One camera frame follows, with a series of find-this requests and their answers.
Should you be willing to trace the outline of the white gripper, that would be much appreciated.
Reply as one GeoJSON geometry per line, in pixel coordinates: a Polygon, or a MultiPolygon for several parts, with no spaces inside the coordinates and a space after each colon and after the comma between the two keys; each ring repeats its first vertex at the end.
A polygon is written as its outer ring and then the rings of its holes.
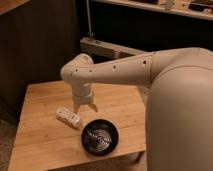
{"type": "Polygon", "coordinates": [[[72,99],[75,103],[73,105],[74,113],[78,113],[80,105],[89,104],[88,106],[95,112],[98,112],[96,104],[92,103],[94,101],[94,93],[90,88],[76,88],[72,90],[72,99]]]}

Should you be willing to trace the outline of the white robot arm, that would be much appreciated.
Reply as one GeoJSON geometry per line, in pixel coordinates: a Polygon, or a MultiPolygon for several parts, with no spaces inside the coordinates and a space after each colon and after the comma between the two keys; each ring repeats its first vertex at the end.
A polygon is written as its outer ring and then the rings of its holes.
{"type": "Polygon", "coordinates": [[[93,101],[93,83],[146,87],[147,171],[213,171],[212,51],[169,49],[99,64],[81,53],[60,75],[76,107],[93,101]]]}

